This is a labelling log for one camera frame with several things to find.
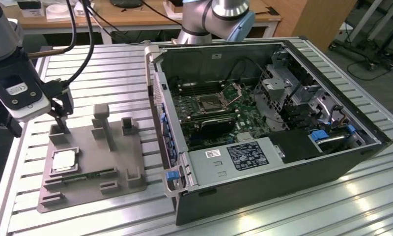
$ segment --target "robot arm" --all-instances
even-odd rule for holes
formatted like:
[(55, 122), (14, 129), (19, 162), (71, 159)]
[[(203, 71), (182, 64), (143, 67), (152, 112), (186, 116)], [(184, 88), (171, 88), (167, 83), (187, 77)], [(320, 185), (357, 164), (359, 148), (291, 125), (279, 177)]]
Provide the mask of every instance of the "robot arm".
[(27, 122), (46, 113), (66, 127), (62, 118), (74, 113), (70, 89), (62, 81), (44, 83), (40, 80), (0, 7), (0, 126), (20, 137), (16, 121)]
[(184, 0), (183, 30), (176, 43), (211, 43), (211, 34), (228, 41), (241, 41), (253, 24), (249, 0)]

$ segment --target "power supply label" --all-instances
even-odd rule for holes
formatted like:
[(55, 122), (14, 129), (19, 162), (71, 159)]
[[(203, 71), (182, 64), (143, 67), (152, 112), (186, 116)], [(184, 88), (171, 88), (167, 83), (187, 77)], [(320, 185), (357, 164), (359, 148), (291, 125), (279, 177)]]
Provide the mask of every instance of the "power supply label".
[(235, 167), (239, 171), (269, 164), (257, 142), (228, 147)]

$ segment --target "motherboard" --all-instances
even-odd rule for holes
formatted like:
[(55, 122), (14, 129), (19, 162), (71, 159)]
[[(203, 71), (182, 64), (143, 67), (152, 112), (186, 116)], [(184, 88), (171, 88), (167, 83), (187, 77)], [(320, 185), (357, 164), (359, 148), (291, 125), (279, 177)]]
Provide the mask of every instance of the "motherboard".
[(174, 104), (190, 150), (256, 139), (269, 133), (267, 117), (253, 99), (255, 87), (231, 82), (213, 93), (180, 89)]

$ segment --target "barcode sticker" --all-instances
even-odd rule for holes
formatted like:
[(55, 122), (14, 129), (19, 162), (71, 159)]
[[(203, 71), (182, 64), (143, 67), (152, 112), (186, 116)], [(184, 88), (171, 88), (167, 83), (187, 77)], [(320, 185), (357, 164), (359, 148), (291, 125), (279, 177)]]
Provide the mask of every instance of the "barcode sticker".
[(207, 158), (215, 157), (215, 156), (221, 156), (220, 150), (211, 150), (205, 152)]

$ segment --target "sticker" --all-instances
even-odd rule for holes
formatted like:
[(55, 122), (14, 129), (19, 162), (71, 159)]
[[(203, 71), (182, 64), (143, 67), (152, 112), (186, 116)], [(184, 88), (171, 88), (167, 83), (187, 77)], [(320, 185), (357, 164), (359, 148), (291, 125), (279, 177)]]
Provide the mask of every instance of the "sticker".
[(207, 158), (215, 157), (215, 156), (221, 156), (220, 150), (212, 150), (205, 152)]
[(228, 152), (239, 171), (269, 164), (257, 142), (228, 147)]
[(26, 83), (20, 83), (20, 84), (7, 88), (6, 90), (7, 90), (8, 94), (18, 95), (28, 90), (28, 86)]
[(212, 59), (221, 59), (221, 54), (213, 54), (213, 55), (211, 55), (211, 58)]

